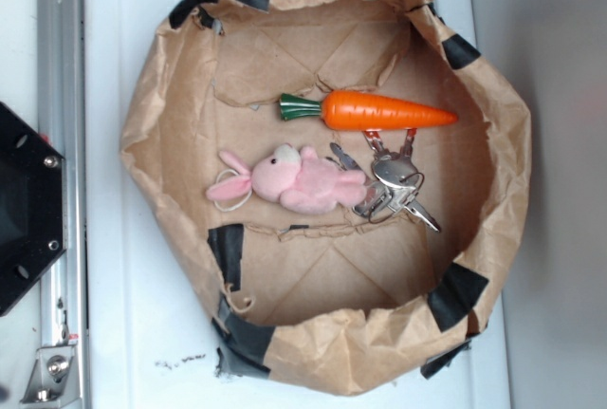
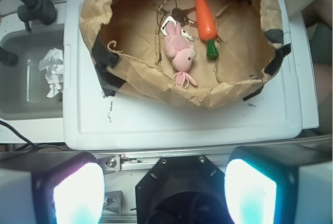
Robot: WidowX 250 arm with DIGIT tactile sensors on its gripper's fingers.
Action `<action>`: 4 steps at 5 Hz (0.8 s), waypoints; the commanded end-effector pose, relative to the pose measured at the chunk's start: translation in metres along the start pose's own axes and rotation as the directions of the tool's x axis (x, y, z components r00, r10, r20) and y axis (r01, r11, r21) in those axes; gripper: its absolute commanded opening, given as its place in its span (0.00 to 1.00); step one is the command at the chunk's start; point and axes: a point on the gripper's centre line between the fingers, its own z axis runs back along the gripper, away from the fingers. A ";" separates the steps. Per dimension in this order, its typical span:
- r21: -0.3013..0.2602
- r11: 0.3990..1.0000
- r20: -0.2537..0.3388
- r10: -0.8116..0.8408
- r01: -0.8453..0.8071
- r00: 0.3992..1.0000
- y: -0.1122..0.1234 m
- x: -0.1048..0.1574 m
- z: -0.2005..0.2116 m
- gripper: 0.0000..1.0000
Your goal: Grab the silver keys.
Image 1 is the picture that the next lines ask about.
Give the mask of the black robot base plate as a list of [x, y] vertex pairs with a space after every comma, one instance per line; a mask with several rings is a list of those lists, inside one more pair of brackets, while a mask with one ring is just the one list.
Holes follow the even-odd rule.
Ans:
[[64, 157], [1, 105], [1, 314], [64, 253]]

